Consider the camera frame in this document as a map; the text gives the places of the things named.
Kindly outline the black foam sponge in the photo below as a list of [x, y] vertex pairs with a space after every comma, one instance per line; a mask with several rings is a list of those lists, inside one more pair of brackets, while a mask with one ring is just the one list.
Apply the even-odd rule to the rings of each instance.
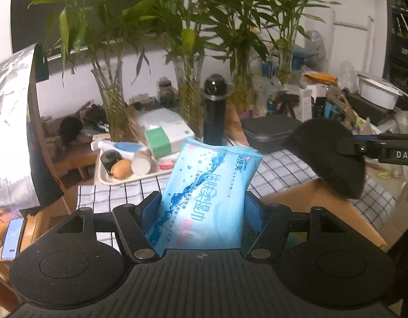
[[284, 148], [308, 164], [336, 195], [358, 199], [365, 185], [365, 160], [336, 151], [337, 142], [352, 137], [352, 132], [339, 121], [313, 118], [288, 136]]

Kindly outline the blue wet wipes pack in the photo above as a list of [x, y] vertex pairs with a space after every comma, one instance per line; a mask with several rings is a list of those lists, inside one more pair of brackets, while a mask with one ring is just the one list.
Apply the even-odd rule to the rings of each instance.
[[146, 234], [156, 254], [239, 248], [245, 193], [261, 160], [247, 147], [187, 139]]

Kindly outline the tan egg shaped pouch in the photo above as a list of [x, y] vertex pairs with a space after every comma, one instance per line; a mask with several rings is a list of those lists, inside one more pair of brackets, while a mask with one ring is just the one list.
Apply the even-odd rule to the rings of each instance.
[[121, 159], [113, 165], [110, 175], [115, 179], [125, 179], [133, 173], [131, 169], [131, 161], [128, 159]]

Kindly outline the white capped orange jar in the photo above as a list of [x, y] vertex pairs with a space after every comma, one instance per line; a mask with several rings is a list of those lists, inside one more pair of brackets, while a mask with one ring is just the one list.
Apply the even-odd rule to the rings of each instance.
[[139, 151], [131, 161], [131, 171], [138, 176], [144, 176], [151, 171], [152, 160], [148, 153]]

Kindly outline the white plastic food container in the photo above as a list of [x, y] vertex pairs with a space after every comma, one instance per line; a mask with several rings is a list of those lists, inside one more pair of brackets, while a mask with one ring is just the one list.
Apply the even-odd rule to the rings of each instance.
[[403, 93], [389, 82], [376, 79], [365, 73], [357, 73], [359, 79], [359, 95], [365, 100], [386, 110], [394, 110]]

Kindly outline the black white checkered tablecloth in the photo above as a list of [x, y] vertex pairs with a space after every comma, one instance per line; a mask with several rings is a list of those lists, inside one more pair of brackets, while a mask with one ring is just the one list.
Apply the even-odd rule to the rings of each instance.
[[[108, 213], [113, 208], [130, 203], [138, 205], [153, 191], [163, 192], [171, 172], [159, 171], [132, 182], [117, 185], [81, 185], [77, 191], [77, 207], [90, 207], [95, 213]], [[291, 152], [281, 150], [264, 155], [248, 189], [258, 198], [280, 194], [286, 197], [290, 190], [303, 191], [309, 205], [320, 203], [326, 192], [316, 187], [317, 175]], [[361, 198], [347, 203], [333, 202], [329, 211], [357, 228], [360, 234], [383, 250], [391, 246], [380, 234], [396, 207], [396, 201], [372, 176], [365, 178]]]

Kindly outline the black tape roll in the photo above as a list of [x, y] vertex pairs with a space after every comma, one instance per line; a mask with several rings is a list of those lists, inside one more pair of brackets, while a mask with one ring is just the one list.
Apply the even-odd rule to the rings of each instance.
[[112, 149], [104, 151], [103, 154], [100, 155], [100, 163], [103, 165], [108, 174], [111, 173], [113, 165], [119, 162], [121, 159], [122, 156], [117, 151]]

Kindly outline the blue white lotion tube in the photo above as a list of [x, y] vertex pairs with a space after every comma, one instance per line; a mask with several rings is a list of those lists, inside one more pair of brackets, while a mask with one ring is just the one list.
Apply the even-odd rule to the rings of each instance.
[[145, 151], [147, 148], [142, 144], [132, 142], [112, 142], [107, 139], [99, 139], [91, 142], [91, 150], [102, 152], [116, 151], [123, 159], [132, 160], [139, 151]]

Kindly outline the green white tissue box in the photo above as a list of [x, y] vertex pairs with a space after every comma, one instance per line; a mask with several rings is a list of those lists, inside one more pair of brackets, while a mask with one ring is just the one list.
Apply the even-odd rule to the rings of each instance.
[[166, 123], [144, 132], [146, 144], [155, 159], [161, 159], [178, 153], [187, 138], [194, 138], [195, 133], [184, 122]]

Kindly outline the silver foil bag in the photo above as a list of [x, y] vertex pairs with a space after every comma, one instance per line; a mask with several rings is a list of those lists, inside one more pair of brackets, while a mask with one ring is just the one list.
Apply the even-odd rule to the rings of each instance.
[[34, 51], [31, 45], [0, 63], [0, 210], [39, 204], [26, 127]]

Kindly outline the smartphone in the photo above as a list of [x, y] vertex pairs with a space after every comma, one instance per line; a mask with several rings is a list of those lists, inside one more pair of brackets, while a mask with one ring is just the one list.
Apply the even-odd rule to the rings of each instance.
[[15, 259], [23, 238], [24, 226], [24, 218], [15, 218], [9, 221], [2, 246], [1, 260], [11, 261]]

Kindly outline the black thermos bottle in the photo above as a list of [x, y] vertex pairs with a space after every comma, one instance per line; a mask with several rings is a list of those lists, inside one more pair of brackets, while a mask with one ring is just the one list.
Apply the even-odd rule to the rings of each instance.
[[205, 80], [203, 142], [218, 146], [223, 143], [225, 109], [233, 86], [220, 74], [212, 74]]

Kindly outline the far right bamboo vase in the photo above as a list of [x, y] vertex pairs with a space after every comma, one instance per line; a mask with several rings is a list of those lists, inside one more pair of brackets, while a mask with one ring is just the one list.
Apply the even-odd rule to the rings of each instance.
[[279, 52], [278, 79], [281, 83], [289, 83], [292, 76], [292, 62], [295, 40], [297, 35], [305, 38], [303, 26], [300, 25], [301, 18], [324, 22], [322, 17], [310, 14], [307, 10], [311, 8], [329, 9], [339, 2], [325, 2], [323, 0], [256, 0], [258, 2], [258, 13], [265, 21], [268, 30], [274, 30], [278, 36], [270, 36], [271, 44]]

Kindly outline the bamboo plant glass vase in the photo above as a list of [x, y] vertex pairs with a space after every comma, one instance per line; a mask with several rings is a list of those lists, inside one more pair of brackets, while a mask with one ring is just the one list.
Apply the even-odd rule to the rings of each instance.
[[252, 54], [262, 60], [268, 49], [258, 32], [266, 25], [259, 0], [206, 0], [205, 32], [212, 37], [207, 48], [229, 64], [234, 92], [231, 103], [240, 114], [253, 109], [255, 93], [250, 73]]

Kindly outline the left bamboo vase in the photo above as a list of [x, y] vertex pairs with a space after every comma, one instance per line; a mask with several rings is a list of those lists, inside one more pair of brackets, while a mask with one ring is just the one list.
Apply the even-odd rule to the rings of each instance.
[[136, 72], [149, 63], [144, 37], [153, 18], [155, 0], [138, 0], [123, 5], [120, 0], [32, 0], [30, 7], [53, 4], [55, 10], [47, 31], [58, 31], [54, 43], [46, 41], [47, 52], [60, 50], [63, 67], [75, 68], [88, 60], [96, 81], [114, 142], [135, 142], [123, 95], [123, 59], [128, 48], [138, 55]]

